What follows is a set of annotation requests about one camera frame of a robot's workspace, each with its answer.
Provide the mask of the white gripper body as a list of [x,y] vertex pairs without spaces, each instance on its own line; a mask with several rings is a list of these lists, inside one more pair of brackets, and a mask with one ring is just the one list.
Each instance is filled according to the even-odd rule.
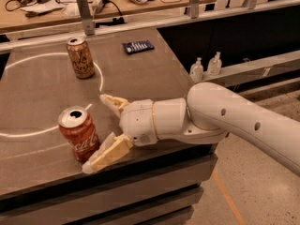
[[136,146],[158,142],[153,122],[153,105],[151,99],[138,100],[127,105],[121,112],[119,126]]

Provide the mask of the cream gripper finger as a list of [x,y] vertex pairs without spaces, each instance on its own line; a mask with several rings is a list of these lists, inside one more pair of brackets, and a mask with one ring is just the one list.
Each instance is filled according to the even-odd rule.
[[99,96],[101,102],[106,105],[117,117],[121,116],[121,112],[129,104],[129,102],[122,97],[114,97],[103,94]]
[[121,134],[116,136],[113,132],[103,141],[99,149],[82,165],[82,172],[86,174],[96,173],[115,161],[126,156],[133,143],[131,139]]

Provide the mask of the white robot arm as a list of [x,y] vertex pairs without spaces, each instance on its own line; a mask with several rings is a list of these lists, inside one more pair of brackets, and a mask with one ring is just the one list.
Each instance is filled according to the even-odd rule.
[[211,82],[193,85],[185,98],[129,102],[102,95],[101,102],[120,119],[122,134],[110,134],[83,165],[96,173],[129,154],[135,146],[176,140],[219,143],[232,133],[256,145],[290,171],[300,173],[300,122],[266,110]]

